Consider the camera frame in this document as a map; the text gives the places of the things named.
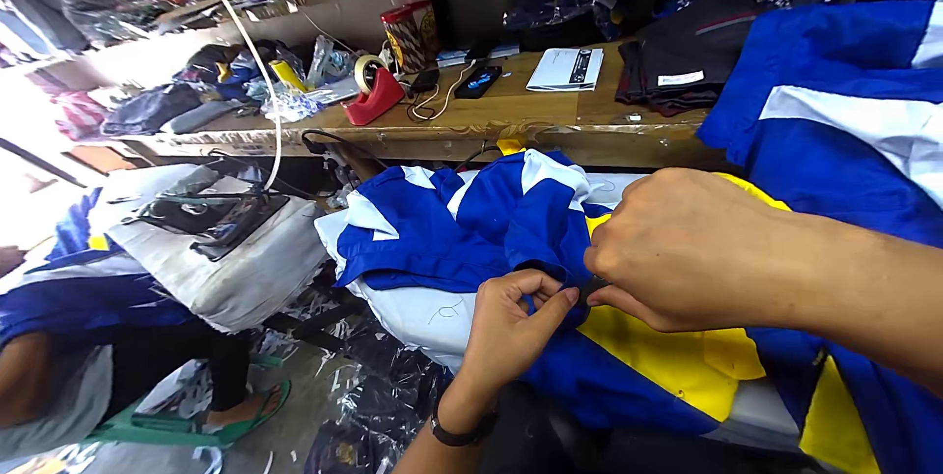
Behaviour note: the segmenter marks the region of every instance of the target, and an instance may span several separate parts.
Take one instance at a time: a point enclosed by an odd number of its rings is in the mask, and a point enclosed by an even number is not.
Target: masking tape roll
[[[357,64],[354,65],[354,81],[357,82],[357,86],[360,87],[363,94],[370,94],[371,92],[371,85],[367,82],[367,65],[371,62],[388,69],[387,65],[383,63],[383,59],[378,56],[369,54],[358,58]]]

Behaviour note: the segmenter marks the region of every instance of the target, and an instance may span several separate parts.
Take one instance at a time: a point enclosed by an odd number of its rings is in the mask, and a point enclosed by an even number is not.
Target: tape dispenser
[[[406,96],[403,86],[376,56],[361,56],[354,66],[360,94],[353,102],[341,104],[354,126],[366,126],[389,111]]]

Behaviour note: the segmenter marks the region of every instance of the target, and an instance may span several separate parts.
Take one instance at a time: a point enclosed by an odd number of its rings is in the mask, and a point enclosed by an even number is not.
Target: hand
[[[527,315],[525,295],[536,312]],[[448,432],[474,428],[502,385],[530,367],[579,297],[576,288],[536,269],[486,280],[475,297],[471,335],[462,369],[440,404],[440,422]]]
[[[593,234],[585,265],[613,285],[588,303],[661,332],[787,326],[809,295],[810,265],[828,262],[817,256],[832,232],[822,220],[831,222],[772,208],[706,172],[659,170],[626,187]],[[776,299],[763,299],[770,288]]]

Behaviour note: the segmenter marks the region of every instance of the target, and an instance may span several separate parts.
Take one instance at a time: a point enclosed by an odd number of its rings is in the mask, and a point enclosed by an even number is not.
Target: watch strap
[[[478,425],[474,427],[471,432],[468,433],[450,433],[446,432],[442,428],[442,424],[439,422],[439,401],[436,400],[436,406],[433,408],[432,418],[429,420],[430,428],[432,429],[432,434],[445,446],[468,446],[478,443],[485,437],[488,437],[491,434],[491,431],[494,430],[494,425],[498,422],[498,414],[491,412],[481,420],[478,421]]]

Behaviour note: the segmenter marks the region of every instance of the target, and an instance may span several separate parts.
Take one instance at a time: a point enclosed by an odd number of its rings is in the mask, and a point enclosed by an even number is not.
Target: smartphone
[[[501,67],[481,67],[455,89],[455,98],[481,98],[500,77]]]

